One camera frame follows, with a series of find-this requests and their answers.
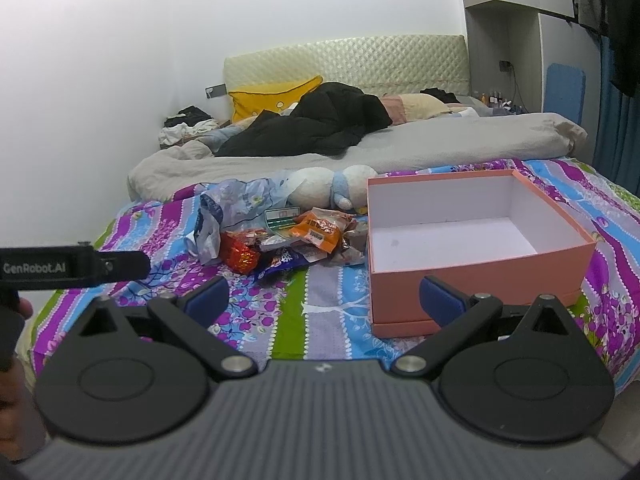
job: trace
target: blue curtain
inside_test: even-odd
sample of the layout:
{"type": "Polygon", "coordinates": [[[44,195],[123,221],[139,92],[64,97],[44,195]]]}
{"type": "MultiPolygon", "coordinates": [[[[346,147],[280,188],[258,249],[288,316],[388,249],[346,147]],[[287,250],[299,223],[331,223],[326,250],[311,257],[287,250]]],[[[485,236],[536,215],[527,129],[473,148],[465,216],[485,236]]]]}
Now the blue curtain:
{"type": "Polygon", "coordinates": [[[600,125],[593,166],[616,184],[640,196],[640,108],[638,94],[622,95],[610,82],[613,51],[602,38],[600,125]]]}

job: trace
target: black clothing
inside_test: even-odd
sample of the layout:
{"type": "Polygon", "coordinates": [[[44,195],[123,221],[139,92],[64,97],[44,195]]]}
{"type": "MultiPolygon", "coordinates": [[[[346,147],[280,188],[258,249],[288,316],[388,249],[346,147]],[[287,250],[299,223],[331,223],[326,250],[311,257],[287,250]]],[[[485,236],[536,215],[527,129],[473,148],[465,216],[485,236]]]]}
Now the black clothing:
{"type": "Polygon", "coordinates": [[[391,125],[380,99],[343,83],[323,83],[303,95],[290,115],[263,111],[216,156],[340,155],[375,130],[391,125]]]}
{"type": "Polygon", "coordinates": [[[199,122],[208,121],[212,117],[203,112],[198,107],[189,106],[184,110],[180,110],[175,117],[171,117],[164,122],[165,128],[171,128],[176,124],[187,123],[187,126],[195,126],[199,122]]]}
{"type": "Polygon", "coordinates": [[[444,90],[440,90],[439,88],[425,88],[424,90],[420,90],[420,93],[432,95],[439,101],[442,101],[444,104],[461,104],[460,101],[456,99],[455,94],[452,94],[451,92],[445,92],[444,90]]]}
{"type": "Polygon", "coordinates": [[[640,80],[640,0],[607,0],[607,15],[614,53],[611,82],[633,96],[640,80]]]}

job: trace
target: blue gripper pad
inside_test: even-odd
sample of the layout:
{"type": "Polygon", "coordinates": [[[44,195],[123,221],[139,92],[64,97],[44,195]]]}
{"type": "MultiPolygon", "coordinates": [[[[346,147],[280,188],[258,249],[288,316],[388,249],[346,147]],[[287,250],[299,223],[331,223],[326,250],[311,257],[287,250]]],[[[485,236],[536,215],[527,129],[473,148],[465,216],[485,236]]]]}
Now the blue gripper pad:
{"type": "Polygon", "coordinates": [[[423,278],[420,282],[420,306],[440,328],[466,312],[465,302],[423,278]]]}
{"type": "Polygon", "coordinates": [[[213,325],[228,304],[229,284],[223,276],[213,277],[177,301],[178,308],[204,328],[213,325]]]}

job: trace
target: gray device body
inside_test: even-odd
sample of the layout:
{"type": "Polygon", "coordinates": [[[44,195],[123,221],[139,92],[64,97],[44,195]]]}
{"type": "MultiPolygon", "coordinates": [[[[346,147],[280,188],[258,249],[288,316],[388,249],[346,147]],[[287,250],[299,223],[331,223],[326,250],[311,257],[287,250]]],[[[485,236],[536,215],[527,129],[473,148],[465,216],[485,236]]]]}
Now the gray device body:
{"type": "Polygon", "coordinates": [[[55,438],[18,466],[29,480],[618,480],[596,439],[514,446],[456,421],[422,380],[377,361],[271,361],[210,384],[182,427],[126,447],[55,438]]]}

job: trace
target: trash pile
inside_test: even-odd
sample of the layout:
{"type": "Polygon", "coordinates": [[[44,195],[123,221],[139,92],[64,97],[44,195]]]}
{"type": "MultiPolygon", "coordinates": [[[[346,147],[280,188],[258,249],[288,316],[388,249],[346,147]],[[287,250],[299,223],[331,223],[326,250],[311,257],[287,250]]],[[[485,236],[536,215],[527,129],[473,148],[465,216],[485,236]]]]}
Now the trash pile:
{"type": "Polygon", "coordinates": [[[342,211],[287,206],[284,181],[235,179],[200,195],[189,252],[203,265],[224,262],[259,280],[324,261],[352,266],[365,260],[367,220],[342,211]]]}

